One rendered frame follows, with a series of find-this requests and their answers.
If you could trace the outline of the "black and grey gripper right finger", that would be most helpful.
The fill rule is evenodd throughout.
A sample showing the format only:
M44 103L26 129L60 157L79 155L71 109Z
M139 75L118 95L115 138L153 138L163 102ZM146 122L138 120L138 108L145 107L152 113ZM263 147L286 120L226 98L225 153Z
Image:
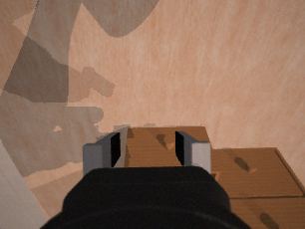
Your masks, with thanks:
M211 175L210 143L208 141L198 141L184 131L176 131L175 155L181 165L202 167Z

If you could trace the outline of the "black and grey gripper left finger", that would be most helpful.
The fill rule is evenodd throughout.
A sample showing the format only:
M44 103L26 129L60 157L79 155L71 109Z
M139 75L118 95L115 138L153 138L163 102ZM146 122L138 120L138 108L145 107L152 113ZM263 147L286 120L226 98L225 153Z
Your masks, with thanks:
M83 145L83 177L96 168L114 167L121 156L121 134L111 132L95 143Z

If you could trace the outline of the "brown wooden chest of drawers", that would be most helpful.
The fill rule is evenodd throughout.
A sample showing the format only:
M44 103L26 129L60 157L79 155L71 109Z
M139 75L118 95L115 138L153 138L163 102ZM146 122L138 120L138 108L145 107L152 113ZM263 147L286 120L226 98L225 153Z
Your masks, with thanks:
M230 203L252 203L252 202L287 202L287 201L305 201L305 187L300 182L296 174L293 172L289 164L286 162L277 147L260 147L260 148L225 148L225 149L214 149L213 151L235 151L235 150L271 150L274 149L290 175L293 177L301 191L303 192L302 197L299 198L263 198L263 199L229 199Z

